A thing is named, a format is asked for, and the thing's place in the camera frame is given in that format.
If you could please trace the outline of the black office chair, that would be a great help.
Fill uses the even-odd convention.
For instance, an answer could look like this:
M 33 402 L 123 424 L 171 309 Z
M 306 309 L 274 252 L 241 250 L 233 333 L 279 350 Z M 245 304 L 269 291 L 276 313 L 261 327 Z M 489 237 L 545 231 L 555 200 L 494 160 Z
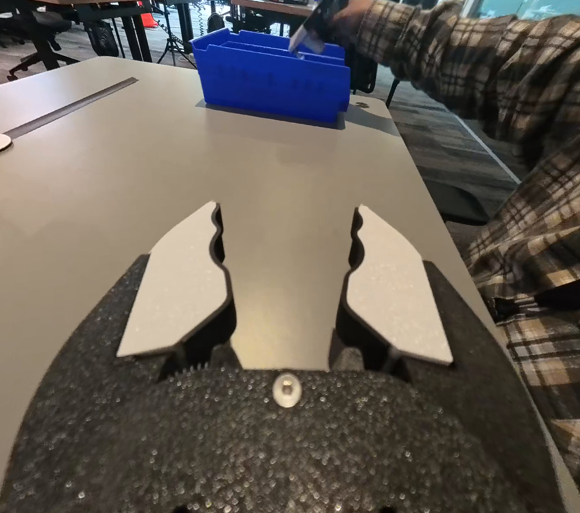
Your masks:
M 66 66 L 76 64 L 79 60 L 58 53 L 62 50 L 61 46 L 56 42 L 56 36 L 69 31 L 72 28 L 72 23 L 58 13 L 38 11 L 33 10 L 29 13 L 33 16 L 33 33 L 30 33 L 30 24 L 27 24 L 20 13 L 16 10 L 10 11 L 10 17 L 6 17 L 8 12 L 1 13 L 1 47 L 5 48 L 6 45 L 2 40 L 2 37 L 10 37 L 12 40 L 20 45 L 23 45 L 25 41 L 30 41 L 36 47 L 37 44 L 33 39 L 33 36 L 37 38 L 46 46 L 47 51 L 54 53 L 57 67 L 59 62 L 63 62 Z M 18 72 L 26 72 L 31 66 L 38 63 L 45 64 L 42 53 L 36 51 L 33 54 L 29 54 L 24 58 L 21 58 L 20 63 L 16 66 L 10 68 L 6 75 L 8 82 L 13 82 L 18 80 Z

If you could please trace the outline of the large blue storage bin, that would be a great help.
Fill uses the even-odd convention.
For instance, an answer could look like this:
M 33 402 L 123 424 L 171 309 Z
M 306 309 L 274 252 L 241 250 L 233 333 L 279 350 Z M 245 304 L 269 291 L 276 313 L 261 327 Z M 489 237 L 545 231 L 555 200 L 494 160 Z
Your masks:
M 292 53 L 289 38 L 228 28 L 190 45 L 206 106 L 344 129 L 351 72 L 340 46 Z

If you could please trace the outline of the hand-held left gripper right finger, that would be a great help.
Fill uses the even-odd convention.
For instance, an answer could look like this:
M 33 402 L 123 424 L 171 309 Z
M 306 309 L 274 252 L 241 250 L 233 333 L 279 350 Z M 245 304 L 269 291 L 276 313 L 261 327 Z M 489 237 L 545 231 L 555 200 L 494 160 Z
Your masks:
M 453 364 L 424 260 L 366 205 L 353 215 L 352 245 L 335 330 L 366 364 L 414 359 Z

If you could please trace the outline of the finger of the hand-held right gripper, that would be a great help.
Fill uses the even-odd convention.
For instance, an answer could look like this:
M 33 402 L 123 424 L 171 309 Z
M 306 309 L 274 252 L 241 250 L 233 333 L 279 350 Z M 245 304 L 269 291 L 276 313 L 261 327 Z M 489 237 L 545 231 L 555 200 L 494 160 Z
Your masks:
M 289 52 L 292 54 L 298 54 L 303 50 L 322 54 L 324 49 L 325 42 L 314 30 L 297 29 L 289 40 Z

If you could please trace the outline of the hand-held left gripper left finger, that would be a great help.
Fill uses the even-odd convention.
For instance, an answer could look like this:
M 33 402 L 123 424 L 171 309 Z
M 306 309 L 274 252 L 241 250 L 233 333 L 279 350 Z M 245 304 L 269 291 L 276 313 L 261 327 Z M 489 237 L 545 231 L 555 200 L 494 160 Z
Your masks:
M 221 205 L 209 201 L 158 240 L 117 357 L 169 354 L 196 364 L 229 343 L 237 315 L 223 230 Z

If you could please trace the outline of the person's plaid shirt torso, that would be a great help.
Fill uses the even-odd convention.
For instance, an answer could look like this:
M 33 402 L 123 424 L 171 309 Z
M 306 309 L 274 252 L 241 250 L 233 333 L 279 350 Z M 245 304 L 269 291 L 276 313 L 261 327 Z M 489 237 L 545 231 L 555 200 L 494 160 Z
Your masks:
M 465 263 L 579 486 L 579 154 L 542 160 Z

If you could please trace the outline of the person's right hand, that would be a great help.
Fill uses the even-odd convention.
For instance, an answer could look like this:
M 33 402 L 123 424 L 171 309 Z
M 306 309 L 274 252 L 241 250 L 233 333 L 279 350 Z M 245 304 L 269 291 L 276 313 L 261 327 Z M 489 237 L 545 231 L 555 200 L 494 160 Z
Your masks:
M 367 10 L 374 0 L 348 0 L 332 18 L 332 28 L 347 37 L 356 36 Z

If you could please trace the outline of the person's right forearm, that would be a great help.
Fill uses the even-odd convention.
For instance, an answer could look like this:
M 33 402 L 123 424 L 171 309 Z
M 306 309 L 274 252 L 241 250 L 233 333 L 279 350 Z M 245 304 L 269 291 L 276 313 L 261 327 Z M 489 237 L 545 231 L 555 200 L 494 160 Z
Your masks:
M 579 143 L 579 17 L 466 18 L 372 0 L 357 50 L 535 160 Z

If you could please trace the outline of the black bag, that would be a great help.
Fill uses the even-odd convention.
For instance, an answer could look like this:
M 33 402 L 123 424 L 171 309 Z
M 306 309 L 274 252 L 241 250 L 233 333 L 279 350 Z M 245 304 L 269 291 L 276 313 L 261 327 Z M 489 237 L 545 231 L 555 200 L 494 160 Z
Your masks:
M 92 21 L 84 23 L 83 27 L 97 56 L 119 57 L 120 51 L 109 23 Z

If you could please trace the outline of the black tripod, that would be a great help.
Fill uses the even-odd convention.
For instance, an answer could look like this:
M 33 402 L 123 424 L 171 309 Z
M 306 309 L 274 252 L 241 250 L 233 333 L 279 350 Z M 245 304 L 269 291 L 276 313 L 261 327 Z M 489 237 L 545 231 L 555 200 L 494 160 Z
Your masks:
M 162 55 L 160 56 L 160 58 L 156 63 L 161 64 L 166 55 L 170 53 L 173 67 L 176 67 L 176 56 L 180 56 L 185 59 L 186 63 L 188 63 L 193 69 L 196 70 L 197 69 L 196 63 L 186 53 L 183 43 L 179 41 L 179 39 L 174 35 L 172 31 L 167 0 L 161 0 L 161 3 L 163 4 L 163 16 L 165 19 L 165 23 L 162 24 L 162 29 L 164 29 L 164 31 L 166 32 L 166 45 Z

